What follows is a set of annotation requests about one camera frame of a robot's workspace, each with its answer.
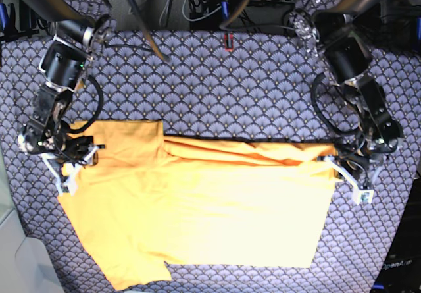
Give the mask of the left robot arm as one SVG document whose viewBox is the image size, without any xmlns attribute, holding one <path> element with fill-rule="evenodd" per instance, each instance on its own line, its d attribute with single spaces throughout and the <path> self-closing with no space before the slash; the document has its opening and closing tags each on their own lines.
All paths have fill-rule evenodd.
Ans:
<svg viewBox="0 0 421 293">
<path fill-rule="evenodd" d="M 403 143 L 403 129 L 387 110 L 384 89 L 368 68 L 371 53 L 354 27 L 353 21 L 380 0 L 341 0 L 335 6 L 309 14 L 302 8 L 293 13 L 296 34 L 328 66 L 334 88 L 359 121 L 356 128 L 342 130 L 323 114 L 318 105 L 317 89 L 326 75 L 320 73 L 310 87 L 310 103 L 328 130 L 343 138 L 354 136 L 356 142 L 338 144 L 337 154 L 322 157 L 352 187 L 357 205 L 372 203 L 374 183 L 387 157 Z"/>
</svg>

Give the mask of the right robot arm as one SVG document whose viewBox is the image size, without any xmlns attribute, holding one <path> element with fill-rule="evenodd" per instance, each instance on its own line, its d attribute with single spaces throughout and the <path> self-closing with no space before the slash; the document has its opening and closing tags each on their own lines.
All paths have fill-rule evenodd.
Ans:
<svg viewBox="0 0 421 293">
<path fill-rule="evenodd" d="M 84 132 L 98 119 L 104 97 L 98 82 L 88 80 L 98 94 L 93 116 L 79 128 L 63 121 L 75 91 L 82 83 L 85 63 L 93 59 L 93 45 L 103 39 L 108 16 L 94 20 L 80 14 L 64 0 L 23 0 L 42 19 L 53 25 L 53 42 L 41 58 L 39 71 L 45 82 L 32 101 L 28 122 L 21 128 L 18 145 L 27 155 L 38 155 L 55 177 L 60 195 L 74 195 L 82 167 L 93 165 L 102 149 Z"/>
</svg>

